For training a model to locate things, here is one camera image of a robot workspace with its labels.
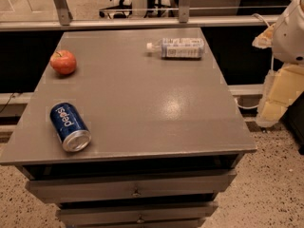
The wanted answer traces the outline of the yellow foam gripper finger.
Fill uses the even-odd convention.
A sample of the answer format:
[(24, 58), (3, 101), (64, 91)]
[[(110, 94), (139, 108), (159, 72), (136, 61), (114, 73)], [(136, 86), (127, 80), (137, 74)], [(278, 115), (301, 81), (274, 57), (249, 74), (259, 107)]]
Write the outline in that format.
[(270, 48), (273, 44), (273, 34), (275, 25), (270, 25), (260, 33), (253, 41), (252, 46), (255, 48)]
[(279, 71), (270, 70), (257, 108), (257, 125), (271, 127), (276, 124), (303, 92), (303, 65), (284, 64)]

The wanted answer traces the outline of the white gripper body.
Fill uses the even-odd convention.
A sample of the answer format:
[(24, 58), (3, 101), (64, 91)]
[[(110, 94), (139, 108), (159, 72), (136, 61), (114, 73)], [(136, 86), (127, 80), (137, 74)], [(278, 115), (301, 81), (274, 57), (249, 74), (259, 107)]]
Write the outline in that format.
[(293, 0), (275, 22), (272, 52), (283, 63), (304, 64), (303, 0)]

